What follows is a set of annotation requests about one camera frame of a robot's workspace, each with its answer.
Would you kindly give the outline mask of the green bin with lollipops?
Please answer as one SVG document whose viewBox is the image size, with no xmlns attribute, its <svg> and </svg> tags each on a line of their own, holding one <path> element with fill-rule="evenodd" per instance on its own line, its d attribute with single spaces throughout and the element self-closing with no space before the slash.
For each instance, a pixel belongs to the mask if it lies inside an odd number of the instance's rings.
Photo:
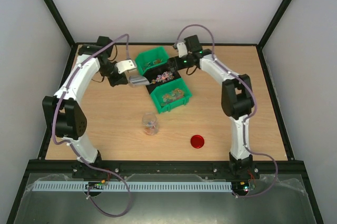
<svg viewBox="0 0 337 224">
<path fill-rule="evenodd" d="M 144 75 L 147 70 L 165 64 L 168 59 L 169 55 L 164 47 L 161 46 L 139 53 L 135 62 L 140 75 Z"/>
</svg>

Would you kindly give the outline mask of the black frame post left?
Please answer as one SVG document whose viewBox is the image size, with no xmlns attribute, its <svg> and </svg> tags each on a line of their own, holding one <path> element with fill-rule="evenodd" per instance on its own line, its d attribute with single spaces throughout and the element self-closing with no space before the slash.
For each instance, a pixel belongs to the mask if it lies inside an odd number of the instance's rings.
<svg viewBox="0 0 337 224">
<path fill-rule="evenodd" d="M 54 21 L 58 25 L 61 33 L 63 34 L 65 40 L 67 41 L 68 45 L 70 47 L 73 47 L 75 45 L 75 40 L 72 37 L 72 35 L 69 32 L 69 29 L 67 28 L 56 4 L 54 3 L 53 0 L 43 0 L 45 5 L 47 6 L 49 12 L 51 13 Z"/>
</svg>

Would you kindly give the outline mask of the green bin with gummy candies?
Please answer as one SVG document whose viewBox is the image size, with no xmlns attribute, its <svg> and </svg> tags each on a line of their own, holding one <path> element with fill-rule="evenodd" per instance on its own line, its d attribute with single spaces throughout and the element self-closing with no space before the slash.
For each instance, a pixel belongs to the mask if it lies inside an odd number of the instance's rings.
<svg viewBox="0 0 337 224">
<path fill-rule="evenodd" d="M 170 112 L 172 109 L 186 105 L 192 93 L 182 78 L 167 82 L 156 87 L 150 97 L 159 114 Z"/>
</svg>

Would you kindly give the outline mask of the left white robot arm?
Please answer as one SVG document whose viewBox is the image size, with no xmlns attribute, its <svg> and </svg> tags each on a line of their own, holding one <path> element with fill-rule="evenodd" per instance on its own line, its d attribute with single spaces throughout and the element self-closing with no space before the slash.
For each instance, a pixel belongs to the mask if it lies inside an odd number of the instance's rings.
<svg viewBox="0 0 337 224">
<path fill-rule="evenodd" d="M 93 164 L 99 151 L 86 133 L 87 118 L 81 109 L 82 98 L 96 73 L 107 78 L 112 87 L 128 84 L 126 71 L 134 69 L 129 56 L 120 62 L 110 59 L 115 41 L 100 36 L 94 45 L 84 44 L 78 50 L 74 67 L 64 84 L 53 96 L 42 101 L 45 121 L 55 145 L 67 144 L 78 161 Z"/>
</svg>

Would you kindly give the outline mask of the silver metal scoop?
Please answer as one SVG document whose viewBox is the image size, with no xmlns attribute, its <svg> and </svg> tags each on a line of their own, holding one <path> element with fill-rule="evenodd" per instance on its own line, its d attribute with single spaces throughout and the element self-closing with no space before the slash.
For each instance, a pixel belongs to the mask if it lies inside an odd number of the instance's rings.
<svg viewBox="0 0 337 224">
<path fill-rule="evenodd" d="M 130 76 L 128 79 L 130 85 L 132 86 L 147 86 L 150 84 L 149 80 L 144 76 Z"/>
</svg>

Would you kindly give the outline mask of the red jar lid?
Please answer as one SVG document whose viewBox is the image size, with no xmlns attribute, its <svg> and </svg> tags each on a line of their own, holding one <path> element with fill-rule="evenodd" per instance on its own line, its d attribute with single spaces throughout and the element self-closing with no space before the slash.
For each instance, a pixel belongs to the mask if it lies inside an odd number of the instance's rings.
<svg viewBox="0 0 337 224">
<path fill-rule="evenodd" d="M 191 146 L 195 149 L 200 149 L 204 146 L 204 138 L 201 135 L 193 135 L 190 139 Z"/>
</svg>

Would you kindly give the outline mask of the clear glass jar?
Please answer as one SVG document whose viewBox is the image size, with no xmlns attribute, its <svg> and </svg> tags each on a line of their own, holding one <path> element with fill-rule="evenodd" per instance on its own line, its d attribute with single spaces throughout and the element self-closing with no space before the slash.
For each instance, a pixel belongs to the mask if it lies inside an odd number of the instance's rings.
<svg viewBox="0 0 337 224">
<path fill-rule="evenodd" d="M 143 131 L 146 135 L 154 136 L 158 133 L 158 119 L 154 113 L 145 113 L 142 117 Z"/>
</svg>

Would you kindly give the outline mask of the black frame post right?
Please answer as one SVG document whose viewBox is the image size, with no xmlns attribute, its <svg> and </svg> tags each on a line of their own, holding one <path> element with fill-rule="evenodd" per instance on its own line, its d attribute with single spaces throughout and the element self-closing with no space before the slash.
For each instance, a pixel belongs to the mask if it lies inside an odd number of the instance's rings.
<svg viewBox="0 0 337 224">
<path fill-rule="evenodd" d="M 279 24 L 280 20 L 282 19 L 284 13 L 286 12 L 291 2 L 292 0 L 282 0 L 281 1 L 267 29 L 265 30 L 262 38 L 260 39 L 257 45 L 257 48 L 259 50 L 262 50 L 264 46 L 267 44 L 268 40 L 270 39 L 271 35 L 273 34 L 274 30 L 276 29 L 277 25 Z"/>
</svg>

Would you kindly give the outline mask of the black bin with swirl lollipops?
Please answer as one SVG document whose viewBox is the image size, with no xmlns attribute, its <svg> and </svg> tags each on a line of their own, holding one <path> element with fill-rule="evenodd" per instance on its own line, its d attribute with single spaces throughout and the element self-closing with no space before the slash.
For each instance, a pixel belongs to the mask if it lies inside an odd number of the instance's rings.
<svg viewBox="0 0 337 224">
<path fill-rule="evenodd" d="M 174 67 L 171 67 L 168 63 L 161 64 L 146 70 L 143 76 L 150 83 L 146 86 L 149 94 L 151 94 L 156 87 L 181 78 L 181 75 L 178 73 L 178 71 Z"/>
</svg>

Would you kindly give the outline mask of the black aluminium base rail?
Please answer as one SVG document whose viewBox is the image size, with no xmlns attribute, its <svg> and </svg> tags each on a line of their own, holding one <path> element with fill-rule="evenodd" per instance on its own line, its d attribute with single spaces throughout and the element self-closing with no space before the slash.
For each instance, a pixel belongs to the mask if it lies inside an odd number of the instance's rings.
<svg viewBox="0 0 337 224">
<path fill-rule="evenodd" d="M 250 175 L 258 178 L 260 175 L 275 173 L 272 161 L 255 161 L 252 167 L 240 169 L 236 173 L 230 171 L 228 161 L 101 161 L 98 166 L 122 177 L 133 174 L 198 175 L 209 179 L 247 180 Z M 73 160 L 30 160 L 25 173 L 65 173 L 85 180 L 107 176 L 105 172 L 91 169 Z"/>
</svg>

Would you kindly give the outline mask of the black frame post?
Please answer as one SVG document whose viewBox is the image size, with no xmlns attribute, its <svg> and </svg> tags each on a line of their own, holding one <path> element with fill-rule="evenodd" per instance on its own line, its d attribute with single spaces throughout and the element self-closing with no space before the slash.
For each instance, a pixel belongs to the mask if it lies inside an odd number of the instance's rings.
<svg viewBox="0 0 337 224">
<path fill-rule="evenodd" d="M 277 25 L 279 24 L 280 20 L 282 19 L 284 13 L 286 12 L 291 2 L 292 0 L 282 0 L 281 1 L 267 29 L 265 30 L 262 38 L 260 39 L 257 45 L 257 48 L 259 50 L 262 50 L 264 46 L 267 44 L 268 40 L 270 39 L 271 35 L 273 34 L 274 30 L 276 29 Z"/>
<path fill-rule="evenodd" d="M 63 34 L 65 40 L 67 41 L 68 45 L 70 47 L 73 47 L 75 45 L 75 40 L 72 37 L 72 35 L 69 32 L 69 29 L 67 28 L 56 4 L 54 3 L 53 0 L 43 0 L 45 5 L 47 6 L 49 12 L 51 13 L 54 21 L 58 25 L 61 33 Z"/>
</svg>

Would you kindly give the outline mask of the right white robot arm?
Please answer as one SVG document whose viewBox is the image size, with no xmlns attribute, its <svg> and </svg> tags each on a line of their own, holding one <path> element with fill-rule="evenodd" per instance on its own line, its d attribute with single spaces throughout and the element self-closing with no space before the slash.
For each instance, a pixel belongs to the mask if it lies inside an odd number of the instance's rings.
<svg viewBox="0 0 337 224">
<path fill-rule="evenodd" d="M 250 77 L 247 74 L 239 75 L 222 63 L 214 53 L 214 45 L 211 49 L 203 49 L 196 35 L 175 42 L 173 48 L 179 55 L 169 59 L 171 68 L 183 70 L 195 66 L 221 85 L 221 107 L 232 122 L 229 172 L 234 177 L 242 177 L 253 164 L 249 120 L 255 98 Z"/>
</svg>

